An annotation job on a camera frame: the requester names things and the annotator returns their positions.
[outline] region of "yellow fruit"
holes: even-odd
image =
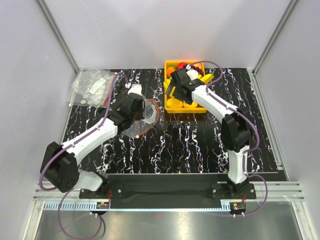
[[[212,73],[204,75],[200,80],[204,82],[205,84],[209,83],[214,78],[214,75]]]
[[[164,86],[164,91],[167,91],[168,84],[165,81],[163,82],[163,86]]]
[[[198,103],[196,103],[196,102],[193,101],[193,102],[191,103],[191,105],[190,105],[190,104],[184,102],[184,103],[183,103],[183,107],[184,107],[184,108],[188,108],[188,109],[190,109],[190,108],[196,108],[196,107],[198,107]]]
[[[171,80],[170,80],[169,78],[167,78],[167,79],[165,80],[165,82],[166,82],[166,84],[169,86],[170,83],[171,83]]]
[[[183,107],[183,102],[178,100],[178,99],[175,99],[175,98],[169,98],[166,101],[166,106],[168,108],[182,108]]]

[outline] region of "red fruit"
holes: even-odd
[[[182,69],[185,64],[186,64],[185,62],[180,62],[180,63],[178,64],[177,69]]]

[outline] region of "plastic bag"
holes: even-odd
[[[114,72],[101,69],[88,69],[79,73],[71,84],[72,88],[83,96],[82,102],[99,107],[109,96]]]

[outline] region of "white wall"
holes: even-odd
[[[21,239],[75,76],[35,0],[0,3],[0,233]]]
[[[320,237],[319,0],[300,1],[258,72],[284,160]]]
[[[252,69],[290,0],[45,0],[81,68]]]

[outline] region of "white robotic arm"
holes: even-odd
[[[172,94],[173,97],[187,104],[196,102],[206,108],[222,123],[221,139],[228,149],[230,188],[235,192],[242,190],[248,184],[246,152],[253,138],[253,132],[246,121],[231,111],[230,108],[241,112],[247,118],[250,117],[249,110],[247,108],[237,108],[220,98],[210,89],[207,92],[206,85],[201,80],[192,80],[190,78],[188,69],[180,68],[174,71],[171,74],[171,78],[170,85],[166,91],[167,95]]]
[[[108,176],[78,169],[78,165],[92,150],[101,143],[114,138],[128,129],[135,121],[143,119],[146,103],[142,97],[140,84],[133,84],[127,95],[122,98],[121,105],[110,111],[107,117],[86,130],[79,136],[64,142],[62,145],[52,142],[48,145],[40,172],[59,151],[66,149],[48,167],[44,176],[62,193],[72,188],[87,189],[92,192],[106,191],[102,184],[108,184]]]
[[[226,115],[233,114],[233,112],[228,108],[230,107],[233,109],[237,109],[237,107],[223,100],[210,89],[208,91],[221,102],[223,102],[227,107],[223,106],[220,102],[214,100],[211,96],[209,96],[209,94],[206,92],[206,85],[198,86],[195,88],[194,91],[192,91],[192,100],[206,108],[211,114],[213,114],[218,119],[220,123],[222,123],[222,120]],[[247,145],[242,147],[239,152],[236,152],[234,150],[228,150],[228,177],[235,184],[240,184],[247,179],[247,176],[244,174],[244,171],[247,172],[247,153],[245,153],[245,169],[243,171],[243,152],[248,149],[249,146]]]

